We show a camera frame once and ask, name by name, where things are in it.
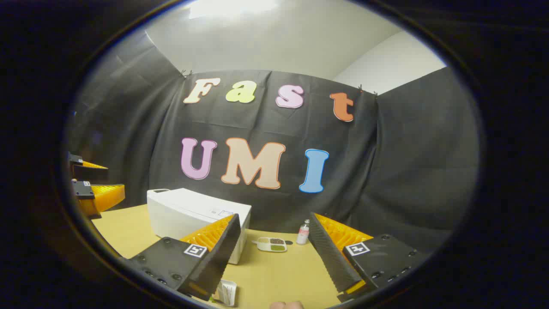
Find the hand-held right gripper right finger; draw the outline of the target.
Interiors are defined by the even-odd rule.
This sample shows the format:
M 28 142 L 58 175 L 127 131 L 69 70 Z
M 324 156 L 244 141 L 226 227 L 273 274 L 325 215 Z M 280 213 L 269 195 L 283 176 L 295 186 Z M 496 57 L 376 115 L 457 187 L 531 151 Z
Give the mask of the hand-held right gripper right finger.
M 314 212 L 308 223 L 308 240 L 342 303 L 397 282 L 428 258 L 425 252 L 386 233 L 369 236 Z

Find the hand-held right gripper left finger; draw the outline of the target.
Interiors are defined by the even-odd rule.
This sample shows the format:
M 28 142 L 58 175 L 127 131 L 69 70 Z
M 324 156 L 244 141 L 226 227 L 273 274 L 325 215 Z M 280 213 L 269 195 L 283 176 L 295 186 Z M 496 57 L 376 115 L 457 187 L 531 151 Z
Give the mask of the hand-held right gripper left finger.
M 216 292 L 240 236 L 240 218 L 233 214 L 180 240 L 163 237 L 126 264 L 181 294 L 208 300 Z

